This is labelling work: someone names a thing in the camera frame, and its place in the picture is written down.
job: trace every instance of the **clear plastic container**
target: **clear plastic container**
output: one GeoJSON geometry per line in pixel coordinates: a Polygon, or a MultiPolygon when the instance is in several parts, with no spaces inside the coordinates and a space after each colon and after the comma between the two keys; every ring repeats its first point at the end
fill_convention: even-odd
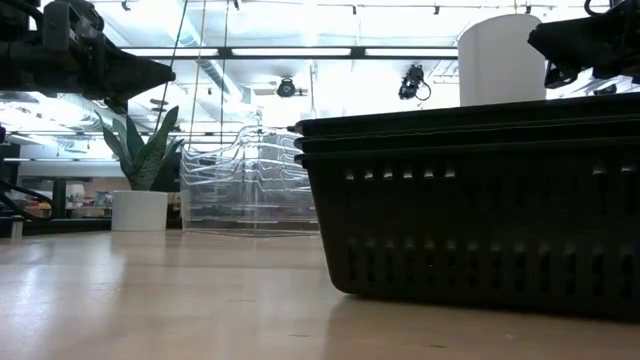
{"type": "Polygon", "coordinates": [[[249,126],[228,148],[185,150],[181,162],[185,231],[278,236],[317,231],[307,171],[294,162],[299,135],[249,126]]]}

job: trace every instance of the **plant leaf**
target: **plant leaf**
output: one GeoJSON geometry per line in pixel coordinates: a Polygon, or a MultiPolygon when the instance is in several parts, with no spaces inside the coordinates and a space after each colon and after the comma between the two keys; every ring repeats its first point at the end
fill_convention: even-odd
{"type": "Polygon", "coordinates": [[[162,159],[162,154],[166,150],[167,139],[169,137],[169,132],[178,121],[178,107],[174,107],[173,109],[167,112],[167,115],[164,117],[164,121],[160,126],[158,132],[153,134],[149,141],[140,149],[138,154],[136,155],[133,161],[133,167],[135,169],[142,169],[144,163],[146,162],[147,157],[155,151],[160,151],[160,159],[162,159]]]}
{"type": "Polygon", "coordinates": [[[113,134],[113,132],[111,132],[111,130],[107,128],[107,125],[102,120],[102,116],[100,116],[98,112],[96,112],[96,115],[98,115],[98,119],[100,119],[100,124],[102,125],[102,134],[104,135],[104,141],[120,160],[120,168],[122,169],[122,172],[127,178],[130,178],[135,173],[133,165],[130,161],[127,160],[124,150],[122,149],[122,145],[120,145],[118,138],[113,134]]]}
{"type": "Polygon", "coordinates": [[[140,152],[140,149],[144,147],[144,141],[142,140],[142,136],[138,134],[138,129],[136,129],[136,124],[133,120],[127,116],[127,148],[129,154],[131,154],[131,158],[135,159],[136,155],[140,152]]]}
{"type": "Polygon", "coordinates": [[[164,152],[164,159],[166,159],[167,156],[171,156],[172,154],[174,154],[178,150],[180,145],[182,145],[182,143],[184,143],[184,139],[180,139],[180,140],[176,140],[175,138],[171,139],[169,144],[167,144],[167,150],[164,152]]]}
{"type": "Polygon", "coordinates": [[[120,142],[120,146],[122,146],[124,157],[126,157],[130,163],[133,163],[133,158],[129,154],[129,149],[127,147],[127,131],[125,130],[124,125],[120,121],[113,119],[113,130],[118,133],[118,142],[120,142]]]}
{"type": "Polygon", "coordinates": [[[171,161],[171,155],[175,154],[178,147],[182,145],[184,139],[180,139],[176,141],[176,139],[172,139],[169,145],[167,145],[167,150],[164,152],[164,157],[162,158],[162,166],[166,166],[169,161],[171,161]]]}
{"type": "Polygon", "coordinates": [[[163,151],[163,149],[156,148],[148,154],[140,171],[132,178],[132,190],[149,191],[151,189],[162,166],[163,151]]]}

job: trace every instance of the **black plastic basket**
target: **black plastic basket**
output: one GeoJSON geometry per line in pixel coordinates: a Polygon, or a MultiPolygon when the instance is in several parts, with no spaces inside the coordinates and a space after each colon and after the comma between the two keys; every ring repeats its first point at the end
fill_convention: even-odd
{"type": "Polygon", "coordinates": [[[299,155],[351,294],[640,318],[640,139],[299,155]]]}
{"type": "Polygon", "coordinates": [[[591,96],[550,101],[482,105],[361,115],[298,122],[291,130],[305,137],[349,136],[387,132],[433,132],[446,128],[496,128],[518,123],[582,121],[583,118],[640,114],[640,94],[591,96]]]}
{"type": "Polygon", "coordinates": [[[414,133],[373,133],[346,136],[302,137],[295,146],[305,153],[328,153],[379,149],[408,149],[434,146],[481,145],[504,142],[557,141],[616,138],[640,134],[640,115],[582,118],[547,122],[484,124],[465,129],[442,126],[414,133]]]}

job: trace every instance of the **potted plant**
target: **potted plant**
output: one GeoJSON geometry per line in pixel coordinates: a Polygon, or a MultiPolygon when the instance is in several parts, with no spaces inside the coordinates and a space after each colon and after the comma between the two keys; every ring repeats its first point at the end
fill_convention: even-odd
{"type": "Polygon", "coordinates": [[[167,223],[167,193],[150,191],[162,165],[177,151],[182,140],[169,140],[169,132],[178,120],[178,107],[167,112],[160,129],[145,144],[130,117],[125,126],[113,122],[113,131],[102,121],[104,140],[120,159],[120,168],[131,191],[113,194],[114,231],[162,231],[167,223]]]}

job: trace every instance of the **cable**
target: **cable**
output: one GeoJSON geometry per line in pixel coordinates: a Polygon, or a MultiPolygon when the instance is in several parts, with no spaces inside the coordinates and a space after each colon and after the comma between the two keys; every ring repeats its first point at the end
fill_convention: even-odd
{"type": "MultiPolygon", "coordinates": [[[[200,27],[200,39],[204,39],[204,28],[207,20],[207,0],[204,0],[204,6],[202,7],[202,19],[200,19],[202,26],[200,27]]],[[[198,58],[196,62],[200,61],[202,57],[202,41],[200,42],[200,48],[198,49],[198,58]]],[[[191,151],[191,137],[193,136],[193,122],[196,118],[196,100],[198,99],[198,85],[200,84],[200,66],[196,67],[196,86],[193,91],[193,103],[191,104],[191,124],[189,125],[189,151],[191,151]]]]}
{"type": "Polygon", "coordinates": [[[418,97],[418,95],[416,94],[416,99],[418,99],[418,100],[420,100],[420,101],[422,101],[422,102],[425,102],[425,101],[427,101],[427,100],[429,100],[429,99],[431,98],[431,94],[433,93],[433,91],[431,90],[431,86],[429,86],[429,84],[427,84],[426,82],[424,82],[424,80],[422,80],[422,84],[423,84],[424,86],[426,86],[426,87],[427,87],[427,89],[429,89],[429,95],[427,95],[427,97],[426,97],[426,98],[421,99],[421,98],[419,98],[419,97],[418,97]]]}
{"type": "Polygon", "coordinates": [[[0,179],[0,202],[4,203],[5,205],[7,205],[7,207],[9,207],[9,209],[13,210],[16,214],[22,216],[23,218],[27,219],[27,220],[31,220],[31,221],[49,221],[53,219],[53,214],[55,213],[54,211],[54,205],[53,205],[53,200],[49,199],[48,197],[42,195],[42,194],[38,194],[35,191],[31,191],[29,189],[25,189],[25,188],[21,188],[19,186],[16,185],[11,185],[8,182],[1,180],[0,179]],[[37,198],[40,201],[44,201],[47,204],[49,204],[49,206],[51,206],[51,213],[49,214],[48,217],[39,217],[39,216],[35,216],[23,209],[21,209],[18,205],[16,205],[16,203],[13,202],[13,200],[9,199],[9,197],[7,195],[4,194],[5,191],[8,190],[15,190],[17,192],[21,192],[23,194],[27,194],[30,196],[33,196],[35,198],[37,198]]]}
{"type": "MultiPolygon", "coordinates": [[[[180,34],[182,34],[182,25],[184,25],[184,18],[187,16],[187,4],[189,0],[184,0],[184,6],[182,7],[182,18],[180,18],[180,26],[178,27],[178,34],[176,35],[176,42],[173,44],[173,55],[171,55],[171,62],[169,67],[173,71],[173,62],[176,60],[176,51],[178,50],[178,44],[180,44],[180,34]]],[[[158,120],[156,121],[156,128],[153,132],[158,131],[158,125],[160,125],[160,117],[162,116],[162,110],[164,110],[164,101],[167,98],[167,90],[169,89],[169,82],[164,84],[164,92],[162,93],[162,102],[160,102],[160,111],[158,111],[158,120]]]]}
{"type": "Polygon", "coordinates": [[[36,22],[36,27],[38,31],[42,31],[42,23],[44,22],[44,17],[42,13],[38,10],[38,8],[33,7],[27,3],[24,3],[20,0],[0,0],[0,2],[5,3],[15,9],[22,11],[23,13],[31,16],[33,20],[36,22]]]}
{"type": "MultiPolygon", "coordinates": [[[[227,8],[224,16],[224,47],[227,47],[227,40],[229,37],[229,2],[227,0],[227,8]]],[[[222,145],[222,129],[224,129],[224,88],[226,87],[226,80],[224,76],[227,72],[227,60],[222,59],[222,86],[220,86],[220,145],[222,145]]]]}

